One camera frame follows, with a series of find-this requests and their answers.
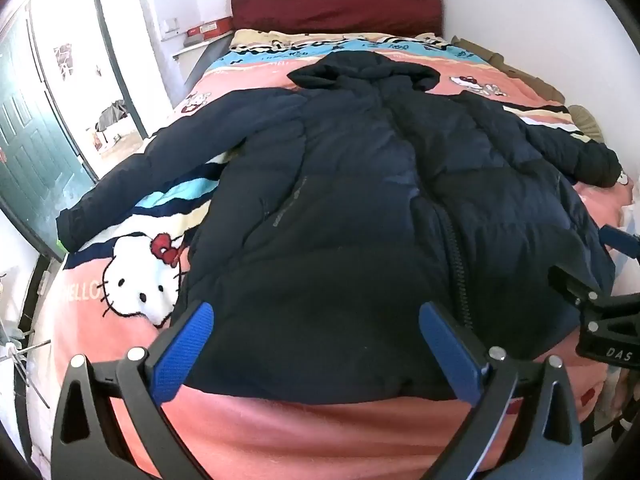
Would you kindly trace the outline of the dark red headboard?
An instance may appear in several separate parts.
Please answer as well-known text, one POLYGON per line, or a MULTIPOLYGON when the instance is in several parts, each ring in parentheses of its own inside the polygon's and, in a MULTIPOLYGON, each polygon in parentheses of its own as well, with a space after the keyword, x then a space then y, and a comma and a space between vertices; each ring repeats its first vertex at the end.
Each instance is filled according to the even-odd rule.
POLYGON ((237 29, 302 34, 442 34, 442 0, 231 0, 237 29))

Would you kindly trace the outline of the brown cardboard beside bed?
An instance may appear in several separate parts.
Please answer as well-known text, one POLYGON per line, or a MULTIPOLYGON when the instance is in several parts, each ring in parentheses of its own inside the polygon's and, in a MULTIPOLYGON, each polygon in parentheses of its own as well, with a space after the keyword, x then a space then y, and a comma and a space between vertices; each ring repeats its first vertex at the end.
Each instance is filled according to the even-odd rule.
POLYGON ((479 44, 474 44, 472 41, 464 38, 458 38, 457 36, 452 37, 451 43, 458 48, 476 54, 489 65, 494 66, 497 70, 506 74, 506 76, 524 82, 528 88, 531 88, 537 96, 540 96, 544 100, 558 102, 561 104, 565 103, 565 96, 563 96, 558 89, 555 89, 551 84, 547 84, 539 77, 525 73, 518 68, 506 64, 502 54, 488 50, 479 44))

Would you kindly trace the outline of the metal drying rack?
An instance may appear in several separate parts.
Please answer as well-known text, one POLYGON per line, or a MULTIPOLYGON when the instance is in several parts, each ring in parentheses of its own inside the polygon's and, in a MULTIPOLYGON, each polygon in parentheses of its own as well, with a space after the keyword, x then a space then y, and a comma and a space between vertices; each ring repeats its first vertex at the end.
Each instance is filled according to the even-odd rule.
POLYGON ((1 363, 13 366, 14 385, 25 387, 24 398, 38 401, 46 410, 52 408, 55 385, 51 342, 39 310, 24 313, 13 302, 1 307, 1 363))

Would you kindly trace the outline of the dark navy puffer jacket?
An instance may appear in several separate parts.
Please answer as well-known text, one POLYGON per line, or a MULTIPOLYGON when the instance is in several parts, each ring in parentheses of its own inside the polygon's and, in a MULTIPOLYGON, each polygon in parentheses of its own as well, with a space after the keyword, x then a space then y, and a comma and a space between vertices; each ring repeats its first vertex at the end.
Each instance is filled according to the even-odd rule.
POLYGON ((611 290, 613 261, 576 192, 617 182, 605 145, 469 91, 439 96, 436 70, 373 52, 329 54, 290 81, 178 119, 58 216, 77 252, 232 153, 177 301, 215 312, 190 387, 305 404, 444 400, 424 304, 529 360, 578 323, 552 266, 611 290))

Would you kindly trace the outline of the green door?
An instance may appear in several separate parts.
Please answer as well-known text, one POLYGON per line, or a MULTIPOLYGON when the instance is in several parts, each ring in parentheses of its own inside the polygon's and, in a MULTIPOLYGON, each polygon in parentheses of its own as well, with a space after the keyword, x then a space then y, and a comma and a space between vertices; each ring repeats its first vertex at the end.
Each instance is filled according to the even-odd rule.
POLYGON ((23 11, 1 39, 1 203, 40 252, 62 260, 58 214, 93 186, 41 80, 23 11))

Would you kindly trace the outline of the beige woven fan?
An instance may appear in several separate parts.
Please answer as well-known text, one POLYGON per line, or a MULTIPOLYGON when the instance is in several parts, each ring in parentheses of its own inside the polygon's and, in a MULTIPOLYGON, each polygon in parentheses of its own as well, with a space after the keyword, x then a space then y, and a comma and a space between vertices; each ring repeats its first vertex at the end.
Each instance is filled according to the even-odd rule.
POLYGON ((604 143, 602 130, 596 118, 594 118, 589 110, 580 105, 570 105, 568 111, 570 112, 570 118, 572 118, 573 124, 577 128, 577 130, 572 133, 574 138, 582 140, 582 142, 593 140, 600 144, 604 143))

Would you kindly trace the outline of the wall poster picture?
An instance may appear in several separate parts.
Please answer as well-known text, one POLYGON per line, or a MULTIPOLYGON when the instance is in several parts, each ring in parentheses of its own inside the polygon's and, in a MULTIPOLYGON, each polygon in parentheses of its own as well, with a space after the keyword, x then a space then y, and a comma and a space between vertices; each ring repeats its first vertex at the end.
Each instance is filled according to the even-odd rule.
POLYGON ((62 44, 62 46, 55 47, 53 52, 62 79, 65 80, 68 76, 72 76, 74 71, 72 45, 62 44))

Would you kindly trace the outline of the green plastic object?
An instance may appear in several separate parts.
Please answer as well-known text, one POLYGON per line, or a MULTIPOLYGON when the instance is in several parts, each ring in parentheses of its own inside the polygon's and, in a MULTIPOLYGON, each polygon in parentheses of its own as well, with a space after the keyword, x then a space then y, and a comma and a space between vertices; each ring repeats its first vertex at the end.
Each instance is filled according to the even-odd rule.
POLYGON ((67 250, 65 249, 64 245, 62 244, 62 242, 60 240, 56 241, 56 247, 63 253, 66 255, 67 250))

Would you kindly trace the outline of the white wall switch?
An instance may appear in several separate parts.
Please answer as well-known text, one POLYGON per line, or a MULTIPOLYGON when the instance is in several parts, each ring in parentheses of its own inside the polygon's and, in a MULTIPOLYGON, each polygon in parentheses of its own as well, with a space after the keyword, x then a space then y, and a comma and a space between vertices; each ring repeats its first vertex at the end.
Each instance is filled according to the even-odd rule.
POLYGON ((160 32, 163 41, 180 35, 178 18, 163 18, 160 21, 160 32))

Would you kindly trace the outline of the clutter in hallway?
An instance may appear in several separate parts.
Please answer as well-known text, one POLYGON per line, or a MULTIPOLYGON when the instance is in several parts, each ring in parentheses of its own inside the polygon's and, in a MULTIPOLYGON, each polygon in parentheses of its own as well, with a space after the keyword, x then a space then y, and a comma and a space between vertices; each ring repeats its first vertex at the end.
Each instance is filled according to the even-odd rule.
POLYGON ((124 128, 119 125, 129 113, 124 100, 117 100, 102 110, 98 121, 94 125, 93 144, 96 150, 107 150, 117 144, 124 136, 124 128))

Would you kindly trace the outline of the red white box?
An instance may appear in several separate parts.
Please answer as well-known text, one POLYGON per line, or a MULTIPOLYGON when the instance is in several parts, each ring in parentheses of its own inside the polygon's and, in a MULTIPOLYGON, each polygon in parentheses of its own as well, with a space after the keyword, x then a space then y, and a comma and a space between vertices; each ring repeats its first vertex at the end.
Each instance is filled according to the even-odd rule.
POLYGON ((185 47, 191 47, 194 46, 194 44, 200 44, 201 42, 224 36, 224 34, 228 34, 228 32, 232 32, 232 30, 233 22, 231 16, 218 18, 218 20, 189 28, 186 31, 186 39, 183 45, 185 47))

